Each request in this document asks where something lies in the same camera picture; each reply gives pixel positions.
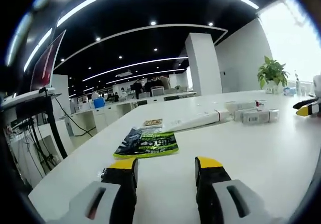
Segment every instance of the green plant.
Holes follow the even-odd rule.
[[[286,78],[288,77],[288,72],[283,71],[285,64],[280,64],[276,60],[269,59],[267,56],[264,56],[265,63],[260,66],[259,73],[257,74],[257,79],[260,83],[261,89],[265,83],[269,81],[274,81],[276,85],[282,83],[282,86],[287,85]]]

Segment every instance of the ceiling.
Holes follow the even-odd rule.
[[[50,0],[47,7],[39,11],[28,35],[26,54],[21,57],[22,64],[46,31],[56,25],[59,16],[84,1]],[[273,0],[250,1],[262,8]],[[102,39],[123,31],[147,27],[151,21],[156,21],[157,25],[202,26],[212,22],[215,27],[228,30],[225,36],[228,37],[255,17],[256,9],[239,0],[97,0],[54,28],[50,41],[34,56],[29,71],[49,43],[64,30],[66,34],[57,55],[56,67],[62,63],[61,59],[67,59],[78,50],[95,43],[97,37]],[[184,53],[185,40],[190,32],[211,34],[213,42],[222,35],[222,31],[203,27],[163,27],[123,34],[81,51],[64,61],[54,74],[71,77],[69,94],[82,95],[83,90],[89,87],[108,87],[111,84],[107,82],[118,80],[115,76],[127,70],[140,75],[186,68],[188,60],[181,62],[181,66],[176,60],[169,60],[125,68],[82,81],[101,72],[134,63],[179,57]]]

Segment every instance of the blue container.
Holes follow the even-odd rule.
[[[104,107],[105,99],[103,99],[102,97],[94,99],[94,106],[95,108]]]

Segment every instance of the white pot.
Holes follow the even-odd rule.
[[[283,87],[281,83],[279,83],[279,85],[276,85],[274,81],[269,81],[269,83],[265,85],[265,93],[282,94],[282,92]]]

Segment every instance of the potted plant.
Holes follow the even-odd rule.
[[[264,56],[264,64],[259,68],[257,79],[261,89],[267,84],[266,93],[279,94],[282,89],[279,89],[281,83],[283,87],[287,85],[288,72],[283,71],[285,64],[280,64],[276,60],[269,59]]]

